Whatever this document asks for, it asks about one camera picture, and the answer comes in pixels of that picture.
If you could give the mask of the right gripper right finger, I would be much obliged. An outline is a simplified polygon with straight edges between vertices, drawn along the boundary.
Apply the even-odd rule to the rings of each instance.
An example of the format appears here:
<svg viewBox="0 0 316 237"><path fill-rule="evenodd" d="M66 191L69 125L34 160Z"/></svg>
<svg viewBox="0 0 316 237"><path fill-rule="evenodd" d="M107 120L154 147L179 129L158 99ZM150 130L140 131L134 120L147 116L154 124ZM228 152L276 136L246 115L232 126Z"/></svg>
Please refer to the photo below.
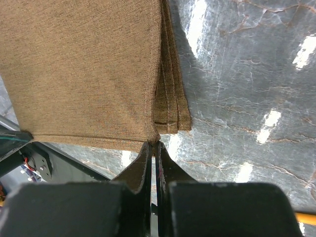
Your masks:
<svg viewBox="0 0 316 237"><path fill-rule="evenodd" d="M155 146L161 237L300 237L283 191L270 183L198 182Z"/></svg>

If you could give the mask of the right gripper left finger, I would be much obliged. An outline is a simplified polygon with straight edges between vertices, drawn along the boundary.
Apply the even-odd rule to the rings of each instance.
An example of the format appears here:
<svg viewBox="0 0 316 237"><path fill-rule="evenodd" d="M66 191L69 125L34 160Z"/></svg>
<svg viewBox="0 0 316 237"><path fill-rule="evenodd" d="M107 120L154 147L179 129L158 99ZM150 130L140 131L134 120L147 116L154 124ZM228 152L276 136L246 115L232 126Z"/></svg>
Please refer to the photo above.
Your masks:
<svg viewBox="0 0 316 237"><path fill-rule="evenodd" d="M148 237L152 146L112 181L26 184L0 213L3 237Z"/></svg>

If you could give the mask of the brown cloth napkin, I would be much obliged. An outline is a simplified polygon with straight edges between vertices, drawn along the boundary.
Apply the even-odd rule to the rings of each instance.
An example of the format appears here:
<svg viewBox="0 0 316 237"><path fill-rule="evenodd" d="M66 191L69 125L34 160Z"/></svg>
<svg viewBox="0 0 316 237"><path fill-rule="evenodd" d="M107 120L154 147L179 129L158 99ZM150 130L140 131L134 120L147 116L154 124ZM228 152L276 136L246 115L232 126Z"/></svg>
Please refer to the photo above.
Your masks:
<svg viewBox="0 0 316 237"><path fill-rule="evenodd" d="M3 0L0 75L35 141L138 151L191 129L166 0Z"/></svg>

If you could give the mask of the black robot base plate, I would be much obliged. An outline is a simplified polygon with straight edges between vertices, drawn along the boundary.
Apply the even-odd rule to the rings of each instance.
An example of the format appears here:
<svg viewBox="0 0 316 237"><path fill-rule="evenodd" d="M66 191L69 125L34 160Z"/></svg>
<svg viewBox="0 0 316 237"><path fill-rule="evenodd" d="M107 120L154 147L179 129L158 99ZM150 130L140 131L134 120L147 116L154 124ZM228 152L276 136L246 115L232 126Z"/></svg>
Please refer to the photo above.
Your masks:
<svg viewBox="0 0 316 237"><path fill-rule="evenodd" d="M0 176L24 167L49 183L109 181L60 149L48 143L32 142L31 135L0 117Z"/></svg>

